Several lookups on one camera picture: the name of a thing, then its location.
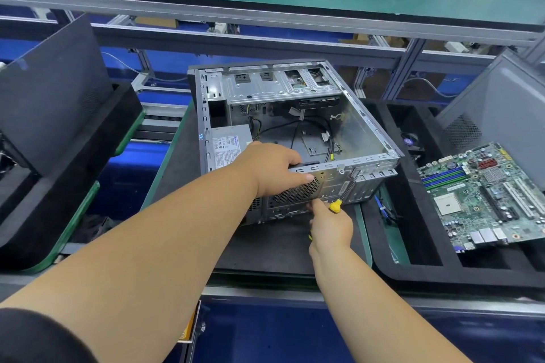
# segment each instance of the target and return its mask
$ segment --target person's left hand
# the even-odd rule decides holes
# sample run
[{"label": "person's left hand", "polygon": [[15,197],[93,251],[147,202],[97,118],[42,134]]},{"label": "person's left hand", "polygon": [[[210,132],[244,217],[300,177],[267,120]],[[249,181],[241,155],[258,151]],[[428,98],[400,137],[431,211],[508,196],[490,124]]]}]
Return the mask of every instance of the person's left hand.
[{"label": "person's left hand", "polygon": [[228,166],[240,170],[244,181],[255,181],[256,197],[263,197],[314,181],[312,174],[288,171],[290,165],[301,162],[301,155],[293,149],[254,141]]}]

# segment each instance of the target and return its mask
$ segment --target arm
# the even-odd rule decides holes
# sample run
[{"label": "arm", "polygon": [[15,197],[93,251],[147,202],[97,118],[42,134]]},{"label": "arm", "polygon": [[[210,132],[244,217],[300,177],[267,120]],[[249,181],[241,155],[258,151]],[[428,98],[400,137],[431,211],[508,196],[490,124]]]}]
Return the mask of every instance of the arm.
[{"label": "arm", "polygon": [[358,363],[470,363],[350,248],[351,218],[312,202],[316,281]]},{"label": "arm", "polygon": [[287,171],[300,162],[296,151],[254,142],[227,167],[129,218],[1,306],[51,317],[101,362],[162,361],[252,200],[314,179]]}]

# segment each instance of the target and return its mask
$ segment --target white cable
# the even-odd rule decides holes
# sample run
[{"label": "white cable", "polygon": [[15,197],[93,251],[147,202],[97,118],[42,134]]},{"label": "white cable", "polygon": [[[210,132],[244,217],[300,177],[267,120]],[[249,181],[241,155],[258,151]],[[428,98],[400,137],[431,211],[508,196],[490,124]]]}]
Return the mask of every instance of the white cable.
[{"label": "white cable", "polygon": [[437,88],[435,86],[433,86],[433,83],[431,83],[430,81],[428,81],[425,77],[410,77],[408,78],[406,81],[405,81],[405,84],[408,82],[408,81],[414,81],[414,80],[421,80],[421,81],[424,81],[426,84],[430,85],[432,87],[432,89],[434,91],[436,91],[439,95],[441,95],[442,97],[444,98],[456,98],[458,95],[445,95],[444,93],[441,93],[437,90]]},{"label": "white cable", "polygon": [[[103,55],[108,55],[108,56],[111,56],[113,57],[116,61],[118,61],[120,64],[122,64],[123,66],[125,66],[125,68],[127,69],[130,69],[131,71],[133,72],[136,72],[136,73],[142,73],[141,71],[137,71],[136,69],[134,68],[131,68],[129,65],[127,65],[125,62],[123,62],[121,59],[119,59],[118,57],[116,56],[113,56],[111,53],[108,53],[108,52],[102,52]],[[154,79],[156,81],[160,81],[160,82],[182,82],[182,81],[185,81],[187,80],[187,77],[182,77],[180,79],[159,79],[158,77],[151,77],[150,79]]]}]

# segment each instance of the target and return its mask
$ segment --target circuit board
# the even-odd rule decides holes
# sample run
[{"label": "circuit board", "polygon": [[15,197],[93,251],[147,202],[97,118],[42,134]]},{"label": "circuit board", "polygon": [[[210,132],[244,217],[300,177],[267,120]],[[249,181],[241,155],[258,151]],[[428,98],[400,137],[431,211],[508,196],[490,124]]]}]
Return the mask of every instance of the circuit board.
[{"label": "circuit board", "polygon": [[545,196],[498,143],[418,171],[456,252],[545,238]]}]

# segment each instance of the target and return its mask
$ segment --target person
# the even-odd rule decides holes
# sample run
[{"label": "person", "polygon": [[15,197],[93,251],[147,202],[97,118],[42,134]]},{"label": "person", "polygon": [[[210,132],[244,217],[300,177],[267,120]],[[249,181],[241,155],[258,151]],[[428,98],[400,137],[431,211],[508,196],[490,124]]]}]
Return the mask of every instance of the person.
[{"label": "person", "polygon": [[[252,200],[313,180],[298,163],[254,142],[55,265],[0,305],[0,361],[161,362]],[[350,249],[348,215],[311,209],[316,281],[356,362],[469,362]]]}]

